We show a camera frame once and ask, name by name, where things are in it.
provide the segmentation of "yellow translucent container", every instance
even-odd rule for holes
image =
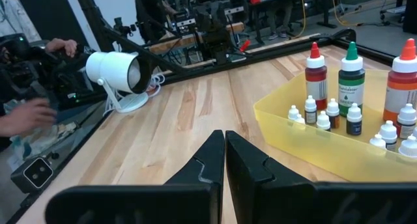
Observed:
[[[265,141],[351,182],[417,181],[417,161],[369,144],[379,132],[384,109],[387,71],[366,70],[362,135],[346,134],[346,120],[332,132],[287,120],[296,105],[304,115],[304,73],[294,77],[255,105],[255,116]],[[338,70],[328,69],[328,98],[338,98]]]

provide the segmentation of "red bottle cap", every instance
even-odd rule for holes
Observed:
[[[403,52],[401,52],[399,59],[401,59],[402,61],[411,61],[415,58],[416,58],[416,44],[414,42],[414,39],[410,38],[405,43]]]
[[[320,58],[320,50],[316,42],[313,42],[313,45],[311,46],[311,59]]]

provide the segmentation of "green bottle cap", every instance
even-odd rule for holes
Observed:
[[[346,60],[354,61],[358,58],[358,48],[356,48],[356,43],[351,42],[349,48],[347,49]]]

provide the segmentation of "wooden tabletop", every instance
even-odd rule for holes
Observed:
[[[328,66],[339,66],[346,51],[321,48]],[[112,113],[74,156],[19,223],[43,223],[44,209],[56,193],[86,184],[163,184],[213,130],[234,130],[275,160],[312,181],[342,178],[267,145],[253,105],[300,74],[308,52],[251,64],[167,85],[144,107]],[[365,59],[366,68],[387,68]],[[236,223],[225,174],[223,223]]]

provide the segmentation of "white lamp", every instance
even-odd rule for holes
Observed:
[[[88,58],[85,69],[89,79],[106,90],[116,111],[127,113],[142,107],[149,99],[146,89],[151,70],[139,62],[137,55],[95,52]],[[115,89],[132,94],[118,100]]]

